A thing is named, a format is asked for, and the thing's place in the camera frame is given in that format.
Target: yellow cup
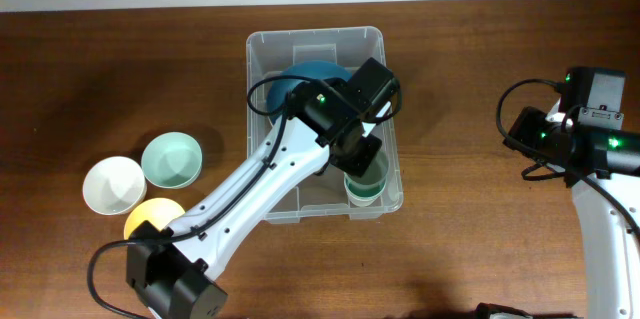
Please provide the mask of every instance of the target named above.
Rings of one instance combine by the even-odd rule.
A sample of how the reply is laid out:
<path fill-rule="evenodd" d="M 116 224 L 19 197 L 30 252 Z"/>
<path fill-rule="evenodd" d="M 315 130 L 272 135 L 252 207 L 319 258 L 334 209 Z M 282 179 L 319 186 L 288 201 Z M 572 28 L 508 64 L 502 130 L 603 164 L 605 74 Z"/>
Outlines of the yellow cup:
<path fill-rule="evenodd" d="M 184 214 L 180 204 L 171 199 L 154 198 L 138 205 L 129 214 L 124 223 L 124 238 L 129 239 L 131 233 L 145 220 L 148 220 L 156 229 L 162 230 L 173 219 Z"/>

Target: plastic cup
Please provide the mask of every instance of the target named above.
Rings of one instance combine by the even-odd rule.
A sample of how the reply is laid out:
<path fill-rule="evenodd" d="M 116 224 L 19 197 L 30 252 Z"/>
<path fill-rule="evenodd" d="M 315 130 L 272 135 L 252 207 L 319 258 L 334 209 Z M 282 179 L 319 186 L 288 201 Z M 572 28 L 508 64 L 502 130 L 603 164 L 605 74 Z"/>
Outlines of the plastic cup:
<path fill-rule="evenodd" d="M 142 153 L 144 176 L 160 188 L 184 188 L 198 178 L 201 169 L 200 145 L 184 133 L 162 134 Z"/>
<path fill-rule="evenodd" d="M 148 220 L 151 225 L 160 231 L 182 214 L 184 214 L 182 206 L 171 199 L 149 199 L 138 205 L 129 214 L 127 221 L 124 223 L 124 238 L 129 239 L 131 233 L 145 220 Z"/>
<path fill-rule="evenodd" d="M 349 201 L 359 207 L 366 207 L 373 203 L 387 186 L 389 173 L 389 159 L 382 151 L 378 151 L 371 165 L 362 177 L 344 174 L 344 187 Z"/>
<path fill-rule="evenodd" d="M 128 213 L 146 193 L 147 183 L 138 163 L 121 156 L 94 165 L 82 184 L 85 203 L 102 215 Z"/>

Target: mint green cup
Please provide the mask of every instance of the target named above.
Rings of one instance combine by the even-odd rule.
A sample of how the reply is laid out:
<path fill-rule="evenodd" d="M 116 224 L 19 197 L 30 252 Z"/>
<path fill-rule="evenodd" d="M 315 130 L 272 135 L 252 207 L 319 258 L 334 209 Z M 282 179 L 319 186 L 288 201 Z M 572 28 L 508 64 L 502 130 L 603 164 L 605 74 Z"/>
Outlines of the mint green cup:
<path fill-rule="evenodd" d="M 171 132 L 153 139 L 142 153 L 142 172 L 151 184 L 167 189 L 193 183 L 202 169 L 202 149 L 191 136 Z"/>

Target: wooden table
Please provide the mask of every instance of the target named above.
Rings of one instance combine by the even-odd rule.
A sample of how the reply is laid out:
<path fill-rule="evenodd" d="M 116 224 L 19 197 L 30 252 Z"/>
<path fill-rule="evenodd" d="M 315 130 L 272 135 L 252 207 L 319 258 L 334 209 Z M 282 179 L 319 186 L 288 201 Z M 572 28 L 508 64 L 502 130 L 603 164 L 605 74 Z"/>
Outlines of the wooden table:
<path fill-rule="evenodd" d="M 261 223 L 219 278 L 224 318 L 451 318 L 479 302 L 586 315 L 578 218 L 562 181 L 527 183 L 501 144 L 499 95 L 562 80 L 576 64 L 625 70 L 627 130 L 640 131 L 640 0 L 474 0 L 0 15 L 0 316 L 112 318 L 87 293 L 87 261 L 125 216 L 81 196 L 87 170 L 139 159 L 183 130 L 205 168 L 190 207 L 246 155 L 245 40 L 259 30 L 374 25 L 405 106 L 396 120 L 402 208 Z M 504 121 L 557 95 L 513 94 Z M 125 251 L 98 265 L 98 290 L 147 315 L 124 282 Z"/>

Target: brown tabletop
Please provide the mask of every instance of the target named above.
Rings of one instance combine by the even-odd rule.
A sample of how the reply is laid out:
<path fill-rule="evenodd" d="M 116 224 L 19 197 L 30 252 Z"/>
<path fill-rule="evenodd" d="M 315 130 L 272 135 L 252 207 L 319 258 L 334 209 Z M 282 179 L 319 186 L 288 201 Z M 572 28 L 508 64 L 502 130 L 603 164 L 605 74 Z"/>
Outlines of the brown tabletop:
<path fill-rule="evenodd" d="M 527 183 L 494 111 L 518 80 L 572 65 L 624 70 L 624 129 L 640 131 L 640 0 L 473 0 L 0 14 L 0 316 L 113 318 L 89 257 L 126 216 L 86 207 L 87 170 L 139 159 L 155 135 L 202 144 L 200 178 L 148 198 L 186 208 L 246 156 L 245 41 L 254 31 L 373 25 L 402 83 L 405 201 L 378 220 L 259 224 L 217 280 L 224 318 L 450 318 L 479 302 L 586 315 L 578 217 L 561 180 Z M 504 122 L 553 91 L 515 92 Z M 125 251 L 98 264 L 108 301 L 149 315 Z"/>

